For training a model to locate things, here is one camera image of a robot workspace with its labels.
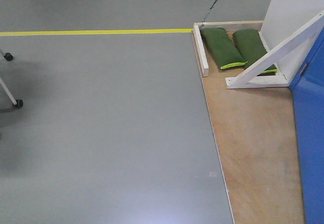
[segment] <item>white panel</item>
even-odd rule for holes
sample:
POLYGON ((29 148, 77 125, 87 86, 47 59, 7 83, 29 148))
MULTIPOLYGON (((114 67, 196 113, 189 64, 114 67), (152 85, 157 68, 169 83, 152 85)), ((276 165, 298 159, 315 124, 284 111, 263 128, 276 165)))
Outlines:
MULTIPOLYGON (((272 0, 261 28, 262 37, 272 49, 323 9, 324 0, 272 0)), ((289 82, 313 42, 310 39, 277 63, 289 82)))

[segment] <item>yellow floor line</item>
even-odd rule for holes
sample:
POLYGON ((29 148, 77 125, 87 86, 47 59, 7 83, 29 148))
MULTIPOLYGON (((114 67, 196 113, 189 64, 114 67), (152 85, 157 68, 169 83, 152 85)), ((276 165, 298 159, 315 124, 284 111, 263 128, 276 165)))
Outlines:
POLYGON ((179 29, 139 29, 139 30, 46 30, 46 31, 3 31, 0 36, 26 35, 108 35, 108 34, 159 34, 190 33, 191 28, 179 29))

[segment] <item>green sandbag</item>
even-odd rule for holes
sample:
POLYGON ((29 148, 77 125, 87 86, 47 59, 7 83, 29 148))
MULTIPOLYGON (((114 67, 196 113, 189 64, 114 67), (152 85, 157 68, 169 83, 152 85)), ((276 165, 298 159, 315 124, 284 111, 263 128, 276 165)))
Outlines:
MULTIPOLYGON (((258 30, 245 29, 236 31, 233 33, 233 40, 242 57, 247 61, 244 68, 250 67, 267 53, 260 39, 258 30)), ((277 71, 277 67, 272 65, 261 74, 277 71)))
POLYGON ((201 30, 201 33, 212 58, 221 69, 246 64, 246 60, 242 58, 225 29, 205 28, 201 30))

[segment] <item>neon yellow trim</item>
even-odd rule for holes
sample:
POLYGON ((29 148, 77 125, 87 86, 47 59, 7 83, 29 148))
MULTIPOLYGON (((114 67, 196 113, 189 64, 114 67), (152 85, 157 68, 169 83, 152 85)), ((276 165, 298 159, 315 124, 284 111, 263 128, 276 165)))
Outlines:
POLYGON ((236 67, 236 66, 244 66, 247 62, 237 62, 237 63, 229 63, 227 65, 221 66, 221 69, 236 67))
POLYGON ((277 68, 274 68, 274 69, 265 70, 265 71, 263 71, 263 72, 260 73, 260 74, 264 74, 264 73, 273 73, 273 72, 278 72, 278 69, 277 69, 277 68))
POLYGON ((190 33, 192 28, 179 29, 139 29, 139 30, 45 30, 45 31, 4 31, 0 36, 25 35, 110 35, 110 34, 158 34, 190 33))

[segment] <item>metal leg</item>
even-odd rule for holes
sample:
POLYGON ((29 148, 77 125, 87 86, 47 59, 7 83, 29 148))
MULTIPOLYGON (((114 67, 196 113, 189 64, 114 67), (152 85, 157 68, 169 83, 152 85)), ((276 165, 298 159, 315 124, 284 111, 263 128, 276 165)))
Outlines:
MULTIPOLYGON (((14 57, 10 54, 10 53, 4 53, 1 49, 0 49, 0 53, 4 56, 4 58, 7 61, 11 61, 14 59, 14 57)), ((0 77, 0 85, 2 86, 2 88, 5 90, 6 94, 8 95, 8 97, 10 98, 12 105, 15 108, 22 108, 22 106, 24 105, 23 100, 21 99, 15 99, 14 96, 11 94, 11 92, 9 91, 8 87, 6 86, 5 82, 1 79, 0 77)))
POLYGON ((2 54, 2 56, 7 60, 7 61, 11 61, 14 59, 14 57, 11 55, 11 53, 4 53, 1 49, 0 49, 0 53, 2 54))
POLYGON ((0 85, 2 86, 2 88, 5 90, 6 94, 9 96, 10 100, 12 101, 13 105, 17 105, 17 101, 14 98, 14 96, 10 93, 8 87, 6 86, 5 82, 1 79, 0 77, 0 85))

